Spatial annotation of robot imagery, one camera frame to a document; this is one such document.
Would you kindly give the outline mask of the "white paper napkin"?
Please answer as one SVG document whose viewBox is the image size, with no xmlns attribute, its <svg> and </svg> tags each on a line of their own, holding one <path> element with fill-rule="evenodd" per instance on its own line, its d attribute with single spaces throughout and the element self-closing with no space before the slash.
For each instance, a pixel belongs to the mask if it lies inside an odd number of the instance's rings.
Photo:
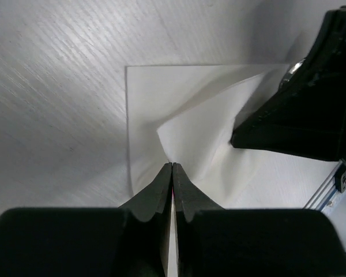
<svg viewBox="0 0 346 277">
<path fill-rule="evenodd" d="M 226 208 L 304 207 L 336 162 L 230 144 L 233 128 L 276 92 L 287 69 L 286 64 L 128 67 L 133 193 L 163 164 L 175 162 Z"/>
</svg>

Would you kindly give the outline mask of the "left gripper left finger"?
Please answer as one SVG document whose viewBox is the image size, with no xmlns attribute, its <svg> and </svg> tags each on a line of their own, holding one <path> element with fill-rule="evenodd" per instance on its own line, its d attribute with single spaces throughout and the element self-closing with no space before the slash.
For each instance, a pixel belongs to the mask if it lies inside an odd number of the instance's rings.
<svg viewBox="0 0 346 277">
<path fill-rule="evenodd" d="M 172 164 L 118 208 L 12 208 L 0 276 L 166 276 Z"/>
</svg>

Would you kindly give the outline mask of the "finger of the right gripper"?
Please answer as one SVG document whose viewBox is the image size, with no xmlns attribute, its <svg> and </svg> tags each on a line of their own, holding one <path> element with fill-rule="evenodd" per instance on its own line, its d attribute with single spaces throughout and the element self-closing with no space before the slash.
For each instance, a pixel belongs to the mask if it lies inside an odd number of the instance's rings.
<svg viewBox="0 0 346 277">
<path fill-rule="evenodd" d="M 231 144 L 346 161 L 346 6 L 325 14 L 300 68 L 234 129 Z"/>
</svg>

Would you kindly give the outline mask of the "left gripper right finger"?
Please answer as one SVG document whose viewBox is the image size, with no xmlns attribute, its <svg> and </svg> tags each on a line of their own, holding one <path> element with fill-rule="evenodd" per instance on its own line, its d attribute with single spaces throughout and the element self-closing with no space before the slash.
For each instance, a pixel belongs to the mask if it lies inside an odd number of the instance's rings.
<svg viewBox="0 0 346 277">
<path fill-rule="evenodd" d="M 346 276 L 346 252 L 312 209 L 224 209 L 174 163 L 179 276 Z"/>
</svg>

